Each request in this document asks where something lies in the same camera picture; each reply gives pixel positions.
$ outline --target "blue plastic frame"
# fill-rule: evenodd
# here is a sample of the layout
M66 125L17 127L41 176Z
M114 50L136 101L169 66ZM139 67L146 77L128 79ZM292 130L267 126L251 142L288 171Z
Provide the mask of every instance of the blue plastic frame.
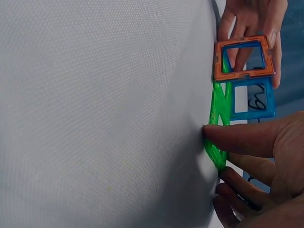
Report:
M223 51L222 55L223 55L224 58L229 59L228 54L227 54L227 49L231 49L231 48L250 48L250 47L251 48L258 47L260 49L260 55L261 55L261 58L262 58L261 69L265 69L265 56L264 56L264 53L263 53L261 42L258 41L258 40L226 45L222 49L222 51ZM233 69L231 67L230 61L227 61L227 62L228 62L228 69L229 69L229 73L230 73L230 72L233 71Z
M252 86L252 85L264 85L265 96L266 96L266 109L259 111L248 111L248 112L235 112L235 88L238 86ZM239 80L232 83L232 93L231 93L231 116L230 120L252 120L261 118L274 117L276 114L276 106L274 99L274 92L272 89L272 83L270 77L256 78Z

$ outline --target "hand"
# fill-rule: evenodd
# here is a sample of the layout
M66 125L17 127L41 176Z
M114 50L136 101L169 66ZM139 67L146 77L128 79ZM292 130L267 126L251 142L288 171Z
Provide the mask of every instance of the hand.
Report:
M231 168L220 173L224 183L217 186L213 205L225 228L304 226L304 112L258 124L210 125L203 131L230 153L233 164L270 187L263 192Z
M227 40L234 17L236 23L231 33L231 39L255 36L263 32L267 36L276 67L273 87L278 88L281 80L281 26L287 0L227 0L226 7L219 25L218 41ZM252 48L241 50L231 49L228 52L231 66L236 71L244 68Z

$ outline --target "white fabric surface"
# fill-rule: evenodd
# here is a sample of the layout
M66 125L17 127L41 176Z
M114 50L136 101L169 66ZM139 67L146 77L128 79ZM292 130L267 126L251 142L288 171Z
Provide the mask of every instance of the white fabric surface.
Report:
M2 0L0 227L207 226L215 27L209 0Z

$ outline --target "orange plastic frame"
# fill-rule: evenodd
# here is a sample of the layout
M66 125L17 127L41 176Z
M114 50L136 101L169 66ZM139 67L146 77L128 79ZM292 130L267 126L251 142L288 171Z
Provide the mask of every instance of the orange plastic frame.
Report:
M245 70L238 72L223 73L223 47L227 45L240 44L249 41L260 41L265 59L265 68L257 70ZM215 43L215 58L214 58L214 80L215 81L229 81L242 78L257 78L273 76L275 74L275 67L270 53L269 43L266 36L244 37L239 39L231 39Z

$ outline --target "plastic frame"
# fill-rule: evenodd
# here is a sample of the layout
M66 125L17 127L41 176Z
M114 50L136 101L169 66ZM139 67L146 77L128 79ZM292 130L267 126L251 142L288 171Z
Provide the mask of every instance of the plastic frame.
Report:
M265 96L266 96L266 109L259 111L247 111L247 112L235 112L235 88L238 86L250 86L250 85L264 85L265 87ZM252 120L252 119L261 119L261 118L270 118L274 117L276 114L276 106L274 100L274 93L272 89L271 78L256 78L250 80L241 80L232 83L231 91L231 116L230 120Z
M211 108L209 116L209 124L218 124L219 118L221 118L223 125L230 125L230 113L232 104L232 84L226 83L225 93L223 91L221 83L213 82L213 91L211 99ZM219 150L209 140L205 141L205 148L208 156L213 161L215 167L222 171L226 167L227 153Z
M238 72L232 71L227 56L227 49L250 47L260 47L260 54L263 60L263 68ZM275 74L275 66L272 61L269 43L264 35L226 40L217 42L215 44L214 81L235 82L240 79L272 77Z

